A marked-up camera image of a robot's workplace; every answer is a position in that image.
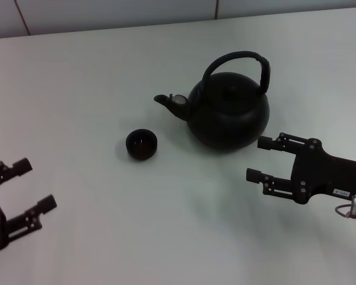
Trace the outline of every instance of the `teapot body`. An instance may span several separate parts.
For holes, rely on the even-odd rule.
[[[231,72],[212,74],[210,82],[216,84],[221,77],[229,78],[231,75],[237,78],[238,82],[244,81],[243,86],[259,87],[250,78]],[[248,102],[249,98],[240,102],[240,96],[235,102],[232,95],[223,95],[219,100],[223,99],[222,102],[226,102],[228,107],[237,107],[235,105],[244,103],[243,110],[230,112],[227,106],[211,98],[211,95],[200,100],[200,86],[201,82],[190,92],[188,101],[192,104],[192,111],[187,125],[201,143],[217,150],[235,150],[256,141],[263,133],[269,121],[269,103],[265,94],[261,94],[254,102]]]

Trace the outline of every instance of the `black teapot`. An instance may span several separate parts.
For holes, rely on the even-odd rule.
[[[223,63],[237,58],[254,58],[260,62],[260,85],[238,73],[212,74]],[[270,66],[265,58],[255,52],[232,52],[207,68],[189,98],[157,95],[154,101],[187,121],[191,132],[205,145],[233,150],[254,142],[268,124],[269,104],[265,93],[269,79]]]

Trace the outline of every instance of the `teapot lid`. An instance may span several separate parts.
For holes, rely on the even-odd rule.
[[[204,93],[213,108],[227,114],[253,109],[263,95],[259,84],[234,72],[212,74]]]

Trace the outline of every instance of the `table surface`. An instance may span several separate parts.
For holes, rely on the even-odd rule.
[[[7,217],[53,194],[43,228],[0,252],[0,284],[354,284],[356,220],[345,201],[264,196],[248,167],[289,178],[294,156],[217,154],[153,101],[188,95],[216,58],[271,63],[279,132],[356,160],[356,9],[0,40],[0,160],[34,170],[0,187]],[[259,79],[250,59],[219,71]],[[148,128],[156,155],[126,136]]]

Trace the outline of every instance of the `teapot spout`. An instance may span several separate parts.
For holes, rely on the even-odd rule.
[[[154,101],[168,108],[175,117],[181,120],[188,121],[191,117],[191,105],[185,96],[173,96],[170,94],[170,97],[167,97],[166,95],[157,95],[154,97]]]

